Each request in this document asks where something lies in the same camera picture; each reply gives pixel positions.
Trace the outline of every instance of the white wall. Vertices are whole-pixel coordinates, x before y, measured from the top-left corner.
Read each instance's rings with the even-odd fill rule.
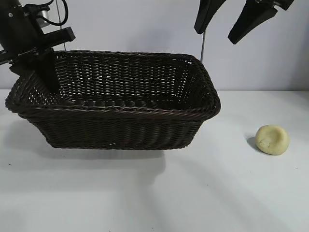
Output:
[[[67,2],[66,25],[77,37],[68,50],[188,53],[199,58],[201,36],[193,29],[199,0]],[[309,1],[296,0],[287,12],[279,10],[233,45],[227,35],[244,3],[227,1],[207,30],[204,64],[216,88],[309,90]],[[55,9],[50,15],[57,20]],[[0,88],[10,88],[16,80],[8,66],[0,67],[0,78]]]

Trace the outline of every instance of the basket rim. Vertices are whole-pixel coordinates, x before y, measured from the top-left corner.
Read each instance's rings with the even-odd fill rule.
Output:
[[[171,53],[145,53],[145,52],[111,52],[111,51],[89,51],[89,50],[71,50],[71,51],[55,51],[55,55],[70,54],[73,56],[85,56],[85,54],[111,54],[111,55],[169,55],[170,58],[177,55],[182,55],[186,58],[191,58],[193,61],[198,61],[192,55],[187,54],[171,54]],[[28,78],[35,73],[28,73]],[[164,118],[184,119],[184,120],[207,120],[217,115],[221,109],[221,103],[216,91],[210,94],[214,98],[212,104],[207,107],[190,108],[185,110],[165,110],[153,109],[146,107],[121,107],[121,106],[82,106],[82,105],[42,105],[42,104],[27,104],[20,100],[17,96],[26,91],[27,77],[21,76],[11,89],[9,96],[5,101],[6,107],[13,113],[18,113],[23,117],[121,117],[121,118]]]

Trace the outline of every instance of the cable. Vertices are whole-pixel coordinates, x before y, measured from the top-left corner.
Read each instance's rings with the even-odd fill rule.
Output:
[[[51,0],[49,3],[46,3],[46,4],[47,4],[47,5],[50,5],[51,3],[53,3],[53,1],[54,1],[54,0]],[[65,13],[65,16],[64,16],[64,19],[63,19],[62,22],[55,23],[55,22],[52,22],[52,21],[48,20],[47,18],[45,18],[45,17],[43,17],[43,16],[41,16],[41,15],[38,15],[37,18],[43,19],[44,21],[48,22],[50,25],[54,25],[54,26],[61,27],[62,25],[64,25],[64,24],[67,22],[67,20],[68,20],[68,18],[69,18],[69,8],[68,8],[68,5],[67,5],[67,2],[66,2],[66,0],[62,0],[62,2],[63,2],[64,9],[65,9],[65,12],[66,12],[66,13]]]

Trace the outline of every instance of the black mechanical part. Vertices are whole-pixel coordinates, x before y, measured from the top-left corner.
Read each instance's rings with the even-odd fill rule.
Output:
[[[247,0],[245,6],[230,31],[228,38],[233,44],[237,44],[251,30],[263,22],[273,18],[278,10],[275,5],[287,10],[294,0]]]
[[[24,15],[19,1],[5,2],[0,5],[0,44],[6,53],[17,56],[33,49],[43,32]]]
[[[225,1],[226,0],[200,0],[197,20],[194,25],[194,29],[198,34],[204,33],[211,19]]]
[[[65,28],[44,34],[38,18],[42,11],[49,11],[46,4],[27,4],[22,7],[19,0],[0,0],[0,65],[10,62],[10,70],[18,75],[35,71],[52,93],[59,91],[59,81],[55,70],[53,46],[75,39],[72,29]]]

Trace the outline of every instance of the white table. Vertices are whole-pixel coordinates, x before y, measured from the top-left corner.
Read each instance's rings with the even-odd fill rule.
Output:
[[[219,92],[221,113],[188,148],[51,148],[4,108],[0,91],[1,232],[307,232],[309,93]],[[265,124],[291,136],[269,156]]]

